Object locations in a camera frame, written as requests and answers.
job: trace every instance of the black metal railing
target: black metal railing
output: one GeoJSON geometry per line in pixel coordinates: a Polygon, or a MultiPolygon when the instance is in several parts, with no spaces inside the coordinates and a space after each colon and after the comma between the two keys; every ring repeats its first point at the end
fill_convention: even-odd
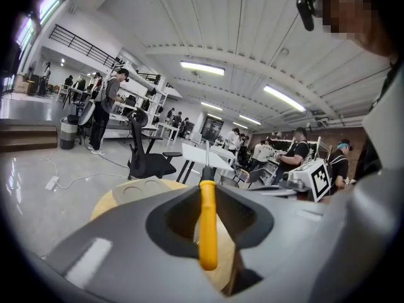
{"type": "Polygon", "coordinates": [[[55,26],[49,38],[54,39],[57,42],[108,66],[109,68],[114,67],[116,62],[115,58],[59,25],[55,26]]]}
{"type": "Polygon", "coordinates": [[[153,82],[153,84],[158,85],[158,82],[160,81],[161,75],[160,74],[148,74],[148,73],[139,73],[137,74],[144,78],[147,81],[153,82]]]}

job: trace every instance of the wooden step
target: wooden step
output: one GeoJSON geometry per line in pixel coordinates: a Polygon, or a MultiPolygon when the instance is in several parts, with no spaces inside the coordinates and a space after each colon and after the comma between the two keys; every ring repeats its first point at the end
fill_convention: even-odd
{"type": "Polygon", "coordinates": [[[57,147],[57,136],[0,138],[0,153],[57,147]]]}
{"type": "Polygon", "coordinates": [[[2,125],[0,138],[57,136],[56,126],[2,125]]]}

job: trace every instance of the fluorescent light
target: fluorescent light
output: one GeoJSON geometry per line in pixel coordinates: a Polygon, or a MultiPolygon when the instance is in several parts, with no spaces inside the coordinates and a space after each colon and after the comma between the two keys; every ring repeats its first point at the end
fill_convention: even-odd
{"type": "Polygon", "coordinates": [[[254,120],[254,119],[251,119],[251,118],[248,118],[248,117],[245,117],[245,116],[242,116],[242,115],[240,115],[239,117],[240,117],[240,118],[243,118],[243,119],[245,119],[245,120],[251,121],[251,122],[253,122],[253,123],[255,123],[255,124],[261,124],[260,122],[254,120]]]}
{"type": "Polygon", "coordinates": [[[279,91],[276,91],[274,88],[272,88],[272,87],[270,87],[268,85],[266,87],[264,87],[264,91],[276,96],[277,98],[279,98],[279,99],[281,99],[283,101],[285,101],[287,104],[290,104],[293,108],[296,108],[300,112],[306,111],[305,107],[298,104],[296,101],[292,100],[290,97],[287,97],[286,95],[280,93],[279,91]]]}
{"type": "Polygon", "coordinates": [[[205,106],[207,106],[207,107],[214,108],[214,109],[216,109],[216,110],[220,110],[220,111],[223,110],[222,108],[219,108],[219,107],[217,107],[216,105],[206,104],[206,103],[204,103],[204,102],[201,102],[201,104],[203,104],[203,105],[205,105],[205,106]]]}
{"type": "Polygon", "coordinates": [[[43,25],[45,20],[49,17],[49,15],[52,13],[52,10],[55,9],[55,7],[60,3],[61,1],[58,0],[55,2],[55,4],[53,5],[53,7],[51,7],[51,9],[46,13],[46,15],[44,16],[44,19],[42,19],[40,21],[40,24],[43,25]]]}
{"type": "Polygon", "coordinates": [[[191,69],[198,69],[200,71],[210,72],[214,74],[224,75],[225,69],[224,68],[216,68],[210,65],[198,64],[198,63],[190,63],[190,62],[180,62],[183,68],[191,68],[191,69]]]}
{"type": "Polygon", "coordinates": [[[240,127],[243,127],[244,129],[248,129],[247,127],[243,126],[242,124],[238,124],[238,123],[236,123],[236,122],[233,122],[233,124],[236,124],[236,125],[238,125],[238,126],[240,126],[240,127]]]}
{"type": "Polygon", "coordinates": [[[221,117],[214,116],[213,114],[208,114],[208,116],[210,116],[210,117],[214,117],[214,118],[219,119],[219,120],[222,120],[222,118],[221,118],[221,117]]]}

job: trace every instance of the ceiling light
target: ceiling light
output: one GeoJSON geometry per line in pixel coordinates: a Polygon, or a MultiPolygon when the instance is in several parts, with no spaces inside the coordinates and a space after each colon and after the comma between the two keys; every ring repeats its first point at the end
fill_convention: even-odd
{"type": "Polygon", "coordinates": [[[243,118],[243,119],[245,119],[245,120],[251,121],[251,122],[253,122],[253,123],[255,123],[255,124],[261,124],[260,122],[254,120],[254,119],[251,119],[251,118],[248,118],[248,117],[245,117],[245,116],[242,116],[242,115],[240,115],[239,117],[240,117],[240,118],[243,118]]]}
{"type": "Polygon", "coordinates": [[[214,109],[216,109],[216,110],[220,110],[220,111],[223,110],[222,108],[219,108],[219,107],[217,107],[216,105],[206,104],[206,103],[204,103],[204,102],[201,102],[201,104],[203,104],[203,105],[205,105],[205,106],[207,106],[207,107],[214,108],[214,109]]]}
{"type": "Polygon", "coordinates": [[[298,104],[296,101],[292,100],[290,97],[287,97],[286,95],[280,93],[279,91],[276,91],[274,88],[272,88],[272,87],[270,87],[268,85],[266,87],[264,87],[264,91],[276,96],[277,98],[279,98],[279,99],[281,99],[283,101],[285,101],[287,104],[291,105],[293,108],[296,108],[300,112],[306,111],[305,107],[298,104]]]}
{"type": "Polygon", "coordinates": [[[214,66],[205,65],[205,64],[198,64],[198,63],[190,63],[190,62],[180,62],[183,68],[191,68],[191,69],[198,69],[200,71],[210,72],[214,74],[224,75],[225,69],[224,68],[216,68],[214,66]]]}
{"type": "Polygon", "coordinates": [[[214,116],[213,114],[208,114],[208,116],[210,116],[210,117],[214,117],[214,118],[219,119],[219,120],[222,120],[222,118],[221,118],[221,117],[214,116]]]}
{"type": "Polygon", "coordinates": [[[242,124],[238,124],[238,123],[236,123],[236,122],[233,122],[233,124],[236,124],[236,125],[238,125],[238,126],[240,126],[240,127],[243,127],[244,129],[248,129],[247,127],[243,126],[242,124]]]}

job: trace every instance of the chair headrest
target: chair headrest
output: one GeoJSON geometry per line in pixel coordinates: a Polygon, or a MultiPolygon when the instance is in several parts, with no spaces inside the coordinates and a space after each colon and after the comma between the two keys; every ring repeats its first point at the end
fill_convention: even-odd
{"type": "Polygon", "coordinates": [[[136,110],[129,112],[126,117],[128,117],[130,123],[134,124],[135,126],[139,125],[140,128],[145,127],[148,122],[147,114],[141,108],[137,108],[136,110]]]}

